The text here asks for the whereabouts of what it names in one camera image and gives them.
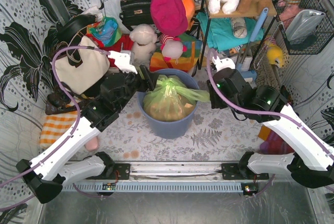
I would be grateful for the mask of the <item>green trash bag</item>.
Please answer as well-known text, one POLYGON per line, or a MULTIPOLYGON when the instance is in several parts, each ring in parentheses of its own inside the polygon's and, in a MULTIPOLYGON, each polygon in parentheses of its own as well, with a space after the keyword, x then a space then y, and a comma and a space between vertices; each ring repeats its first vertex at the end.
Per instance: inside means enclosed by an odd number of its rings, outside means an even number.
POLYGON ((144 96, 143 109, 155 120, 174 122, 190 115, 198 101, 209 102, 209 92, 190 89, 175 75, 159 75, 155 89, 144 96))

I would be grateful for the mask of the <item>blue trash bin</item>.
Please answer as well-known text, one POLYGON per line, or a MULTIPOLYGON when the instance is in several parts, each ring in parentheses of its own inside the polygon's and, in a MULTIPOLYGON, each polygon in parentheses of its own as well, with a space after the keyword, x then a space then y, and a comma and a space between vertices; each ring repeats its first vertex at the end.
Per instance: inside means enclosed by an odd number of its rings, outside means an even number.
MULTIPOLYGON (((155 74, 159 75, 166 75, 177 76, 183 84, 185 84, 190 89, 199 89, 199 85, 197 81, 188 73, 172 68, 166 68, 157 70, 154 72, 155 74)), ((174 121, 174 122, 163 122, 155 120, 154 118, 150 117, 143 109, 143 100, 145 97, 145 92, 137 92, 137 102, 139 108, 144 115, 144 117, 148 120, 148 124, 150 129, 154 133, 155 136, 165 138, 165 139, 176 139, 178 137, 182 137, 185 135, 187 130, 190 128, 191 122, 194 118, 194 114, 199 106, 199 103, 196 104, 194 110, 185 118, 174 121)))

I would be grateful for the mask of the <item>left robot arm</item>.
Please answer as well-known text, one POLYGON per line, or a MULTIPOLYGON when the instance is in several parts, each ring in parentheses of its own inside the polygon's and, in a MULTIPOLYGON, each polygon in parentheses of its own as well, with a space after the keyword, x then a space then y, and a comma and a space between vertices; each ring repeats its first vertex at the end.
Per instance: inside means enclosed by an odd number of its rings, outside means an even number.
POLYGON ((73 164, 67 162, 118 118, 136 92, 153 91, 158 77, 144 65, 133 72, 108 74, 100 94, 80 111, 76 122, 51 147, 32 160, 17 163, 17 170, 40 203, 50 202, 63 187, 86 178, 118 178, 115 162, 105 152, 73 164))

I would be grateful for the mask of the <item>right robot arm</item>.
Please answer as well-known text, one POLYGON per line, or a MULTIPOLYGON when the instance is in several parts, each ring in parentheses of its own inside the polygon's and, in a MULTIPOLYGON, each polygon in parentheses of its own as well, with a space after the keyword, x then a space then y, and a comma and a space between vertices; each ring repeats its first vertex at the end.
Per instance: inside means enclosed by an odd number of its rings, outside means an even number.
POLYGON ((321 140, 294 112, 286 98, 273 87, 252 88, 236 69, 212 73, 208 88, 213 108, 230 108, 278 134, 292 149, 289 154, 246 152, 238 163, 239 173, 284 174, 308 188, 333 184, 333 147, 321 140))

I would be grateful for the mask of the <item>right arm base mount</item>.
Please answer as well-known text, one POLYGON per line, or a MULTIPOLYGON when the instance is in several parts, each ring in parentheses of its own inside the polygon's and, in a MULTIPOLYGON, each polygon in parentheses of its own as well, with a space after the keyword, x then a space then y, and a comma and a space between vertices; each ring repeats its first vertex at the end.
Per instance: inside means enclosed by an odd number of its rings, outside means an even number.
POLYGON ((221 173, 224 180, 268 180, 268 173, 255 174, 249 168, 239 168, 237 163, 222 163, 221 173))

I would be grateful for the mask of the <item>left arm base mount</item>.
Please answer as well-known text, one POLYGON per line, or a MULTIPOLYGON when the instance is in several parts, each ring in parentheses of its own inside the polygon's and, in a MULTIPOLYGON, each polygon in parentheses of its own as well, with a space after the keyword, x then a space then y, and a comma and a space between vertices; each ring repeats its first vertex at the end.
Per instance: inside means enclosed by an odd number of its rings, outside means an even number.
POLYGON ((116 163, 113 166, 108 166, 104 169, 101 175, 98 175, 100 180, 128 180, 130 175, 129 163, 116 163))

